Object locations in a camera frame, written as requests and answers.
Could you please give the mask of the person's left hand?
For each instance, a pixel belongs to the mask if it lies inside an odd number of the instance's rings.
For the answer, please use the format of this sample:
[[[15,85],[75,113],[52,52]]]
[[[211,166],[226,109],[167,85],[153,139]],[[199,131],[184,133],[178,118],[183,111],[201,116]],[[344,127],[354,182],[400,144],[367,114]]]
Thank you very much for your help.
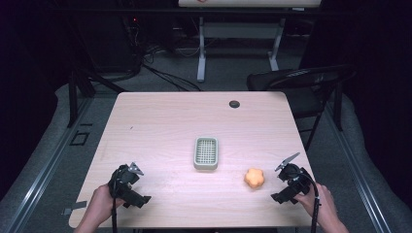
[[[123,203],[124,201],[120,198],[113,199],[106,184],[100,185],[93,191],[83,219],[94,218],[100,225],[112,215],[113,207],[118,208]]]

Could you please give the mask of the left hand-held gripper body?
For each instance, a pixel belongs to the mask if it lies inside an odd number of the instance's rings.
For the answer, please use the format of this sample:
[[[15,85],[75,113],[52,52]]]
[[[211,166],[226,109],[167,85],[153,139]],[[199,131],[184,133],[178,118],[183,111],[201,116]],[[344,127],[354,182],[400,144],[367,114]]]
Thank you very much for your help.
[[[141,176],[128,171],[130,165],[121,165],[113,174],[108,182],[111,196],[124,201],[124,206],[135,206],[142,208],[151,200],[151,196],[142,196],[132,189],[132,186]]]

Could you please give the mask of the grey tape strip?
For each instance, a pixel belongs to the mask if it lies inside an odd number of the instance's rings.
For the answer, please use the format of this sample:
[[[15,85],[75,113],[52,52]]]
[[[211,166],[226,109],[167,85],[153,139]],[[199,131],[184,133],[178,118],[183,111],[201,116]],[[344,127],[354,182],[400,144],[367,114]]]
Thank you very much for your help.
[[[62,210],[62,215],[63,216],[70,216],[74,210],[82,209],[85,208],[87,204],[87,201],[81,201],[81,202],[76,202],[69,208],[64,208]]]

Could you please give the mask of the black folding chair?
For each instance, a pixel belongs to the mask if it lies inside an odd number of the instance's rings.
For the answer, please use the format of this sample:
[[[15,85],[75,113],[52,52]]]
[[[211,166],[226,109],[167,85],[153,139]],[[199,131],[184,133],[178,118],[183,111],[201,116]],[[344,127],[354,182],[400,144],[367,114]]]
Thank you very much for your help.
[[[300,133],[309,133],[304,145],[309,150],[332,92],[355,74],[355,67],[349,64],[286,69],[251,74],[246,85],[250,91],[281,91],[286,94],[295,119],[314,118],[311,128],[299,130]]]

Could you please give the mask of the grey soap dish with grid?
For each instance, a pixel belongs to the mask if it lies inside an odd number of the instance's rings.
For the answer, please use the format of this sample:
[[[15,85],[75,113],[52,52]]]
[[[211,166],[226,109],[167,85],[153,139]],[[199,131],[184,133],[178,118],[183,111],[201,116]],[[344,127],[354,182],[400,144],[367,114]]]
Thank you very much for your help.
[[[193,166],[197,170],[216,170],[219,165],[219,142],[213,137],[199,137],[195,141]]]

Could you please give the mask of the black metal stand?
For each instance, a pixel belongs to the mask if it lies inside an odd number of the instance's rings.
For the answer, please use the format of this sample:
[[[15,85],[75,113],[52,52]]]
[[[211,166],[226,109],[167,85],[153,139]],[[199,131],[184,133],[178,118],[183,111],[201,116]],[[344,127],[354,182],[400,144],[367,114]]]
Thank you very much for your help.
[[[92,98],[96,90],[92,86],[91,82],[96,81],[104,86],[112,89],[116,93],[125,92],[125,89],[104,79],[95,72],[91,72],[85,69],[75,69],[69,76],[68,91],[69,91],[69,122],[67,127],[70,128],[74,125],[78,118],[78,90],[86,98]]]

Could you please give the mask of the white-legged desk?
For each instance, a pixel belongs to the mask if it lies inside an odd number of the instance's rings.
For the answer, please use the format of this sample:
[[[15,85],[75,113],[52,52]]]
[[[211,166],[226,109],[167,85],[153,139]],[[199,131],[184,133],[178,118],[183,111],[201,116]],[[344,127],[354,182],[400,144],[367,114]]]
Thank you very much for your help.
[[[303,13],[306,9],[317,9],[322,0],[178,0],[182,8],[194,10],[292,10]],[[282,40],[286,20],[281,17],[263,22],[247,22],[245,19],[230,19],[220,21],[200,17],[198,22],[199,33],[199,59],[197,68],[197,80],[205,81],[206,72],[206,42],[210,39],[273,39],[273,47],[267,54],[272,71],[279,69],[277,52]]]

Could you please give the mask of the metal floor rail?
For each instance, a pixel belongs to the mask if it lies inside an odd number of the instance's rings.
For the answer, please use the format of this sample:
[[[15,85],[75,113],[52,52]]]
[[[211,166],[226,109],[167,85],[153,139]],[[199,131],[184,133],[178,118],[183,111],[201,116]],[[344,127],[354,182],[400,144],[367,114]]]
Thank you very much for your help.
[[[352,147],[350,146],[343,131],[340,131],[333,119],[333,110],[329,104],[326,105],[326,121],[331,127],[333,135],[337,139],[340,147],[343,149],[345,158],[347,160],[352,180],[357,188],[360,199],[369,215],[369,218],[377,233],[393,233],[383,212],[377,202],[375,195],[364,176],[364,173],[359,165]]]
[[[17,179],[0,201],[0,233],[20,233],[46,190],[62,159],[75,128],[86,114],[92,99],[82,100],[71,127],[69,104],[60,100],[51,123]]]

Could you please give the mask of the orange flower-shaped soap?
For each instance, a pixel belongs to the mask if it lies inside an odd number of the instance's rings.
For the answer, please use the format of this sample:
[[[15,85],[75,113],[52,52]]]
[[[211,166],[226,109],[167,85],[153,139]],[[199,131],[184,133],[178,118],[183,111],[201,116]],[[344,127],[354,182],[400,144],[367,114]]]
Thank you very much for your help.
[[[250,188],[258,188],[264,184],[263,171],[257,168],[250,168],[244,176],[244,182]]]

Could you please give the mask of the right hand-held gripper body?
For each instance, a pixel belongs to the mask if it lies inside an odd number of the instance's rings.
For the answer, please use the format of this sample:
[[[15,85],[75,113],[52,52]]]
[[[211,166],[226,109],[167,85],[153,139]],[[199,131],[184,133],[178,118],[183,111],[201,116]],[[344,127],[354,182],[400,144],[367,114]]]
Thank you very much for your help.
[[[287,187],[281,190],[278,193],[273,193],[271,195],[272,199],[279,204],[286,203],[288,201],[293,204],[297,203],[297,200],[294,197],[303,193],[306,195],[310,191],[310,185],[312,184],[312,177],[308,172],[303,168],[299,168],[295,164],[279,165],[276,168],[276,171],[280,170],[278,178],[282,182],[287,183]]]

